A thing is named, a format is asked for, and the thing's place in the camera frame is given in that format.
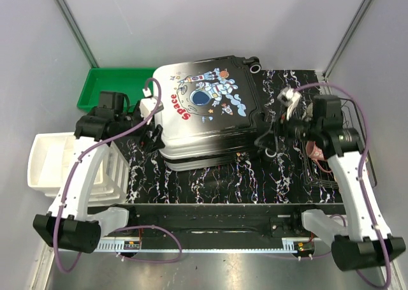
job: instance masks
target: suitcase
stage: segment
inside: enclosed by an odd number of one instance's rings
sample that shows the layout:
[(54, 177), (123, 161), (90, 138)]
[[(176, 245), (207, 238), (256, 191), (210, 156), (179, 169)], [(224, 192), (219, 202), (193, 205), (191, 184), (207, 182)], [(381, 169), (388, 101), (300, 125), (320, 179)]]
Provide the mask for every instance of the suitcase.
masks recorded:
[(170, 169), (206, 168), (257, 155), (254, 141), (265, 123), (252, 74), (260, 70), (257, 57), (235, 56), (155, 70), (164, 110), (154, 120), (163, 127), (160, 153)]

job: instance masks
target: metal floor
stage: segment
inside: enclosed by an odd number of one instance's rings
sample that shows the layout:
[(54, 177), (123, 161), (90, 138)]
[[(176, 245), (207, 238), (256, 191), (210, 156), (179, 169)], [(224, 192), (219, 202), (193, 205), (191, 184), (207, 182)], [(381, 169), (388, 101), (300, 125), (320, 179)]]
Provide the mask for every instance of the metal floor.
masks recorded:
[[(328, 248), (316, 242), (316, 254)], [(68, 266), (74, 252), (63, 252)], [(161, 259), (160, 255), (147, 255)], [(383, 283), (380, 269), (365, 270), (372, 282)], [(134, 290), (134, 289), (373, 289), (355, 272), (341, 272), (331, 256), (315, 261), (287, 261), (261, 254), (186, 254), (178, 263), (152, 265), (122, 262), (114, 254), (83, 255), (71, 274), (62, 274), (53, 265), (47, 290)]]

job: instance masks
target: astronaut cartoon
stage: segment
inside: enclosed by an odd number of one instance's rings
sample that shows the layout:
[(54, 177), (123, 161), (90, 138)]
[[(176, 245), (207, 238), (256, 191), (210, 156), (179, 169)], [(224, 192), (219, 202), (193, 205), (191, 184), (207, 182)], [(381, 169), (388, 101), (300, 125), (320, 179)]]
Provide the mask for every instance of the astronaut cartoon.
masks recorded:
[[(180, 92), (181, 95), (185, 95), (188, 90), (187, 83), (195, 83), (196, 88), (189, 92), (187, 102), (191, 102), (197, 108), (210, 103), (211, 106), (216, 107), (223, 98), (226, 98), (232, 105), (238, 108), (238, 114), (245, 117), (246, 106), (241, 103), (239, 94), (232, 94), (234, 90), (238, 89), (238, 86), (235, 85), (234, 79), (228, 79), (229, 76), (230, 74), (227, 69), (220, 71), (219, 68), (215, 68), (213, 71), (208, 71), (202, 75), (188, 76), (178, 81), (180, 83), (178, 93)], [(188, 105), (188, 107), (190, 108), (190, 110), (187, 109), (189, 112), (194, 113), (194, 110), (197, 110), (197, 108), (191, 105)], [(230, 105), (222, 105), (222, 113), (233, 115)]]

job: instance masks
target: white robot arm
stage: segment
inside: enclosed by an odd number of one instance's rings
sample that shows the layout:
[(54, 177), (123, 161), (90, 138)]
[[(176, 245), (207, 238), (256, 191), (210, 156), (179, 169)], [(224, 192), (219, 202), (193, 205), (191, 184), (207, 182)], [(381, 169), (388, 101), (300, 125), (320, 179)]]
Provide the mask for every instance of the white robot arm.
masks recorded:
[[(377, 231), (381, 233), (390, 260), (403, 253), (404, 239), (391, 234), (375, 200), (365, 164), (362, 177), (358, 176), (358, 166), (364, 150), (363, 142), (357, 130), (343, 128), (340, 99), (329, 95), (314, 96), (313, 117), (306, 122), (293, 115), (301, 98), (299, 92), (286, 88), (278, 98), (288, 109), (256, 140), (256, 145), (268, 153), (278, 149), (277, 136), (316, 142), (339, 184), (347, 214), (347, 227), (343, 227), (326, 216), (322, 210), (306, 210), (302, 212), (300, 223), (303, 228), (331, 246), (333, 259), (343, 271), (384, 265)], [(367, 201), (374, 213), (375, 225)]]
[[(142, 99), (133, 113), (124, 113), (126, 95), (118, 92), (102, 92), (99, 106), (93, 108), (88, 115), (83, 116), (76, 123), (74, 153), (68, 168), (69, 174), (73, 168), (75, 172), (64, 180), (47, 214), (36, 215), (33, 221), (34, 229), (47, 245), (53, 246), (54, 228), (58, 217), (61, 217), (58, 247), (85, 253), (93, 252), (101, 237), (127, 225), (129, 212), (125, 208), (110, 207), (98, 214), (87, 214), (96, 173), (103, 158), (109, 152), (111, 143), (101, 144), (82, 158), (80, 156), (100, 140), (128, 131), (150, 115), (156, 108), (157, 99), (152, 97), (150, 92), (145, 93), (145, 96), (148, 98)], [(162, 109), (163, 105), (160, 103), (155, 110), (159, 112)], [(158, 138), (161, 131), (161, 126), (157, 126), (150, 140), (145, 138), (146, 127), (136, 130), (135, 135), (141, 136), (143, 147), (150, 152), (164, 146)]]

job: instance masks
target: white container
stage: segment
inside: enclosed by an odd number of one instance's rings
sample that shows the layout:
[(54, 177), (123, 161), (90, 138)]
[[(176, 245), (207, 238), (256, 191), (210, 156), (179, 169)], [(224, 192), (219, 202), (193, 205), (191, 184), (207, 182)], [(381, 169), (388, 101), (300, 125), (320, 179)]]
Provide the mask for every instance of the white container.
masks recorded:
[[(34, 139), (27, 169), (28, 186), (54, 198), (68, 176), (73, 157), (73, 133), (38, 134)], [(123, 203), (126, 200), (129, 163), (114, 142), (95, 177), (89, 206)]]

